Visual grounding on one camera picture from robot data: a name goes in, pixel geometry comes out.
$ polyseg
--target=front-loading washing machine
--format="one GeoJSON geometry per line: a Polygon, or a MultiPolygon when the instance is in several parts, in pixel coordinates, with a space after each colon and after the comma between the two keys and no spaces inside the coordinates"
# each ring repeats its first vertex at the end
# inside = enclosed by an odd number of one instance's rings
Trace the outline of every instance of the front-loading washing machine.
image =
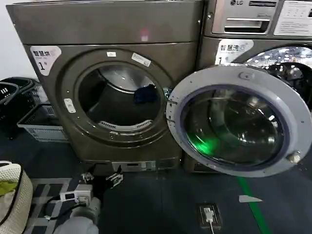
{"type": "Polygon", "coordinates": [[[200,70],[169,98],[171,132],[219,172],[261,177],[291,168],[312,141],[312,1],[210,0],[206,12],[200,70]]]}
{"type": "Polygon", "coordinates": [[[7,6],[76,154],[100,171],[179,164],[166,102],[195,69],[202,9],[199,0],[7,6]]]}

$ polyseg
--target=yellow cloth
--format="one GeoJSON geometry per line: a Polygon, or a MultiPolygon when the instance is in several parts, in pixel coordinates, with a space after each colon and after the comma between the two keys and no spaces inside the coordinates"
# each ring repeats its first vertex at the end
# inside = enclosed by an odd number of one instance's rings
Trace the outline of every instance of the yellow cloth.
{"type": "Polygon", "coordinates": [[[0,182],[0,196],[3,196],[13,190],[15,190],[17,183],[11,183],[7,181],[0,182]]]}

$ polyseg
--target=white basket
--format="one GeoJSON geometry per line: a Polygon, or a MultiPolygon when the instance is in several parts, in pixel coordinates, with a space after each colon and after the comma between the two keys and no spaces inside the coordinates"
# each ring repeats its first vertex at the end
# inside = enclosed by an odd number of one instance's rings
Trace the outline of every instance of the white basket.
{"type": "Polygon", "coordinates": [[[28,219],[33,185],[20,165],[9,161],[0,161],[0,164],[7,164],[0,167],[0,181],[18,183],[9,211],[5,218],[0,220],[0,234],[21,234],[28,219]]]}

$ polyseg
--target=floor outlet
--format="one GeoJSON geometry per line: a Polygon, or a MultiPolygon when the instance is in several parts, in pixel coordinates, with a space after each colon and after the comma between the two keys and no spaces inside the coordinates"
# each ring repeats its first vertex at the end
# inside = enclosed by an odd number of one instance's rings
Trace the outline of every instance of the floor outlet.
{"type": "Polygon", "coordinates": [[[203,229],[210,229],[210,224],[209,222],[206,220],[206,212],[207,210],[210,209],[211,211],[213,211],[213,222],[212,222],[212,226],[214,229],[219,230],[221,229],[221,216],[220,216],[220,212],[219,209],[217,207],[217,205],[215,203],[201,203],[198,204],[198,218],[199,218],[199,223],[201,228],[203,229]]]}

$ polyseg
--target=plastic basket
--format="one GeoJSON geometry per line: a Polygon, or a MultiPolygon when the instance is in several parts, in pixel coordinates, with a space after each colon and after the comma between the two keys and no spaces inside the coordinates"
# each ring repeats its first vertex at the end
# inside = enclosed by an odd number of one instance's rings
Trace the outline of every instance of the plastic basket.
{"type": "Polygon", "coordinates": [[[0,131],[9,139],[19,132],[17,122],[35,106],[35,82],[28,78],[7,78],[0,82],[0,131]]]}
{"type": "Polygon", "coordinates": [[[68,138],[60,126],[58,118],[50,104],[35,106],[19,122],[36,140],[43,142],[68,142],[68,138]]]}
{"type": "Polygon", "coordinates": [[[7,164],[0,167],[0,181],[18,183],[9,211],[4,219],[0,220],[0,234],[21,234],[28,219],[33,185],[20,165],[9,161],[0,161],[0,164],[7,164]]]}

